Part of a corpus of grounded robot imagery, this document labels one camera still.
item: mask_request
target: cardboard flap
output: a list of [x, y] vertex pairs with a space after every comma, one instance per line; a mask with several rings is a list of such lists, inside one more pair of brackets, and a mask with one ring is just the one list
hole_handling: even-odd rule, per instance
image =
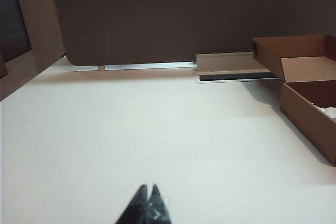
[[336, 80], [336, 38], [254, 38], [254, 58], [284, 82]]
[[281, 59], [286, 82], [336, 80], [336, 61], [325, 57]]

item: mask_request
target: dark gray panel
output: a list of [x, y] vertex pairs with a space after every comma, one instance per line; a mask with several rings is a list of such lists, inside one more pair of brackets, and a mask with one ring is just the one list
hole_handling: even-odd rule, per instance
[[193, 61], [253, 37], [336, 34], [336, 0], [55, 0], [76, 65]]
[[5, 62], [30, 50], [18, 0], [0, 0], [0, 50]]

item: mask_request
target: white surface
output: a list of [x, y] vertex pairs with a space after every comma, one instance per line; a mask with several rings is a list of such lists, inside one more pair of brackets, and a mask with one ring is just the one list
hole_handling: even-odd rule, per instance
[[336, 118], [336, 108], [334, 107], [328, 107], [328, 108], [321, 108], [318, 107], [322, 112], [330, 116], [331, 118]]
[[336, 223], [336, 170], [279, 112], [278, 81], [64, 64], [1, 102], [2, 224], [112, 224], [144, 183], [174, 224]]

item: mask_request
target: cardboard box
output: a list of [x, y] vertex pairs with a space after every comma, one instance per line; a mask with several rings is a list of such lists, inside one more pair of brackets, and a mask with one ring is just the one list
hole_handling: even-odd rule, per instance
[[329, 35], [254, 38], [254, 58], [280, 77], [280, 109], [336, 165], [336, 38]]

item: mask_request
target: cardboard wall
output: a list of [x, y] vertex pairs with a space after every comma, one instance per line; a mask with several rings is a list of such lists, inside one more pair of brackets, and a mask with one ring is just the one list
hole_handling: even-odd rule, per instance
[[336, 38], [333, 36], [326, 36], [324, 45], [326, 48], [325, 55], [330, 59], [336, 60]]
[[39, 72], [65, 54], [54, 0], [19, 0]]
[[336, 106], [336, 81], [295, 82], [288, 85], [317, 106]]
[[336, 0], [55, 0], [77, 65], [194, 61], [253, 37], [336, 35]]
[[322, 56], [325, 35], [255, 38], [282, 58]]

